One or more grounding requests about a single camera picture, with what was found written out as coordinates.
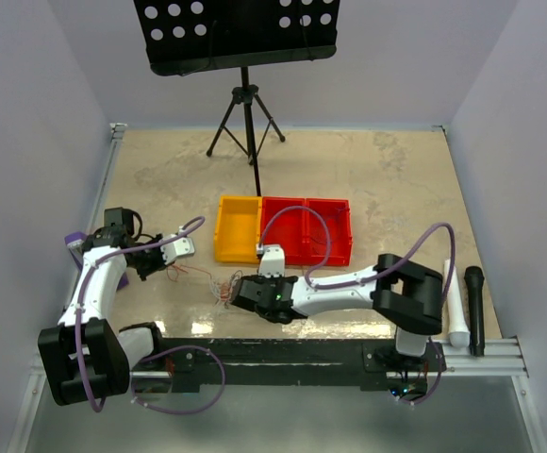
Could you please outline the yellow plastic bin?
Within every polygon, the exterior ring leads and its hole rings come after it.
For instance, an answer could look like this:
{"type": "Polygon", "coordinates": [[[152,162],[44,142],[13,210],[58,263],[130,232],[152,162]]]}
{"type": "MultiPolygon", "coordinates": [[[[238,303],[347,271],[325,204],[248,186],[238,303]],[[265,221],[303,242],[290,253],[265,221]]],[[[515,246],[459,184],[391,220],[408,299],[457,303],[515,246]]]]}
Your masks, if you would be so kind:
{"type": "Polygon", "coordinates": [[[259,196],[221,196],[213,235],[216,261],[257,263],[261,211],[259,196]]]}

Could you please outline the red plastic bin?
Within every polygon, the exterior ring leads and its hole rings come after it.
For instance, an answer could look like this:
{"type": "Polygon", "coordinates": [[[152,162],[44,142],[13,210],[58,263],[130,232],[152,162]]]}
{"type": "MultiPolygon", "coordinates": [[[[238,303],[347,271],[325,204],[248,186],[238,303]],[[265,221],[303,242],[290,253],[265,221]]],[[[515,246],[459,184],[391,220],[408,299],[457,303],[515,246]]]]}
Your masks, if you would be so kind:
{"type": "MultiPolygon", "coordinates": [[[[271,219],[282,209],[290,206],[304,206],[305,198],[272,197],[262,198],[261,232],[265,231],[271,219]]],[[[265,244],[279,244],[285,253],[287,265],[307,264],[307,244],[304,238],[304,210],[291,210],[278,217],[265,235],[265,244]]]]}
{"type": "MultiPolygon", "coordinates": [[[[346,199],[307,198],[307,206],[325,221],[331,240],[327,266],[346,267],[352,256],[353,236],[350,204],[346,199]]],[[[307,265],[322,261],[326,250],[323,226],[313,214],[307,215],[307,265]]]]}

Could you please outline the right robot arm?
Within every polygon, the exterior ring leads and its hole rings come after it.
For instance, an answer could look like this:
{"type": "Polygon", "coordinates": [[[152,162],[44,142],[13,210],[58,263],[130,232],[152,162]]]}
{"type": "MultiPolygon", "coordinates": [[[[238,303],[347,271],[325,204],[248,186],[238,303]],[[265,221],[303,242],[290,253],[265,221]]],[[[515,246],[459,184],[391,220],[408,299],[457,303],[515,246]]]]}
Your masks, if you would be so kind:
{"type": "Polygon", "coordinates": [[[374,310],[396,326],[391,357],[405,371],[425,359],[442,332],[444,280],[439,272],[392,254],[357,272],[330,277],[255,274],[235,284],[231,305],[287,325],[328,311],[374,310]]]}

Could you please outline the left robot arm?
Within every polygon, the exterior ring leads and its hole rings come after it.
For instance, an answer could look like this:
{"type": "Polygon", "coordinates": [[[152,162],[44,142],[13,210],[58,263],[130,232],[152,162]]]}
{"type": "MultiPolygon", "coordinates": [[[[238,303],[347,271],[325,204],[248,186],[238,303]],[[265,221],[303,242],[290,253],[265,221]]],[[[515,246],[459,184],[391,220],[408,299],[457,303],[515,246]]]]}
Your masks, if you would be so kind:
{"type": "Polygon", "coordinates": [[[43,368],[60,406],[88,402],[99,412],[108,397],[126,393],[135,365],[157,370],[167,359],[155,323],[115,332],[108,321],[127,269],[147,279],[170,264],[163,249],[174,237],[158,234],[142,242],[141,235],[134,210],[106,210],[103,225],[81,246],[81,273],[70,304],[54,327],[39,334],[43,368]]]}

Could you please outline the white microphone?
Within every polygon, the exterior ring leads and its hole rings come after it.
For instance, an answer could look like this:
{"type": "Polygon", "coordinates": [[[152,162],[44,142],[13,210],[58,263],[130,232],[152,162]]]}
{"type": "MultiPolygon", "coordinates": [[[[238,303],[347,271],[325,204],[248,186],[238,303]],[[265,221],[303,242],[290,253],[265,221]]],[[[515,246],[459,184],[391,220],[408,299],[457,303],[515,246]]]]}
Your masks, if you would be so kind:
{"type": "Polygon", "coordinates": [[[467,348],[470,346],[470,330],[466,324],[456,267],[451,264],[450,260],[444,262],[443,275],[449,283],[446,298],[449,342],[452,347],[467,348]]]}

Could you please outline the black microphone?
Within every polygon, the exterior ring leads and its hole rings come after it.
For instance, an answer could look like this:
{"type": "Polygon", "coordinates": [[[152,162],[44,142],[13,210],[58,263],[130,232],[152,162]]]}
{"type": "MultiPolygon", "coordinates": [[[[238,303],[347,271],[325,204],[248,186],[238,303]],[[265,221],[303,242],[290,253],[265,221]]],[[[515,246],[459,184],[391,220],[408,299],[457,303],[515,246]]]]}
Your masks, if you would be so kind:
{"type": "Polygon", "coordinates": [[[478,266],[469,266],[464,273],[470,319],[470,350],[474,357],[485,356],[483,287],[485,278],[478,266]]]}

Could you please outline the black music stand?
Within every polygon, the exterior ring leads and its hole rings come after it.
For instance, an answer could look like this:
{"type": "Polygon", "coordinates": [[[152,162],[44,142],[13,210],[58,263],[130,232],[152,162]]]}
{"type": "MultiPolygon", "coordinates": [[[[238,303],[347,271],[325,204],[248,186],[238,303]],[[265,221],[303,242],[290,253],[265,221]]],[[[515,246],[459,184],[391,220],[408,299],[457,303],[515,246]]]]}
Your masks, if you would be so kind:
{"type": "Polygon", "coordinates": [[[158,76],[190,76],[237,68],[240,85],[216,131],[229,134],[228,120],[242,107],[246,141],[238,143],[261,187],[253,108],[259,107],[280,142],[286,140],[266,108],[254,66],[329,59],[337,52],[337,1],[154,1],[136,0],[135,11],[151,71],[158,76]]]}

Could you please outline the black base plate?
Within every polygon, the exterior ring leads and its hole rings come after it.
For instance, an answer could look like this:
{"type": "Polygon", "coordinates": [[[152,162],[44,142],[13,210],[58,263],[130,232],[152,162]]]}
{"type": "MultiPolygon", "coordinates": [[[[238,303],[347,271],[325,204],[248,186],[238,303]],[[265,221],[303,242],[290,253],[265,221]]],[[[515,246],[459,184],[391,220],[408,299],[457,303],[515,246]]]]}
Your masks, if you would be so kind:
{"type": "Polygon", "coordinates": [[[402,357],[393,340],[165,338],[164,358],[134,367],[138,390],[153,379],[157,392],[196,393],[204,385],[358,387],[386,391],[403,382],[423,388],[423,379],[446,370],[439,343],[422,359],[402,357]]]}

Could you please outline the aluminium left rail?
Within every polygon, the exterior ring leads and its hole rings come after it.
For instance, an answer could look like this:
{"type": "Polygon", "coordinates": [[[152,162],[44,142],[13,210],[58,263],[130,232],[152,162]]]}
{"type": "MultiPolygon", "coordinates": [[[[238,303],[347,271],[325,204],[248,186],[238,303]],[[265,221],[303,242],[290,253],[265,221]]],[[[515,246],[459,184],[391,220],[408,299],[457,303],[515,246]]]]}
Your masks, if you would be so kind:
{"type": "Polygon", "coordinates": [[[109,184],[116,166],[116,160],[118,158],[120,148],[124,139],[124,134],[126,133],[127,128],[128,125],[125,123],[110,124],[111,134],[108,145],[107,158],[104,171],[102,172],[101,178],[99,179],[99,184],[97,187],[93,206],[91,208],[91,216],[89,218],[89,222],[86,228],[88,232],[93,231],[102,219],[102,212],[107,199],[109,184]]]}

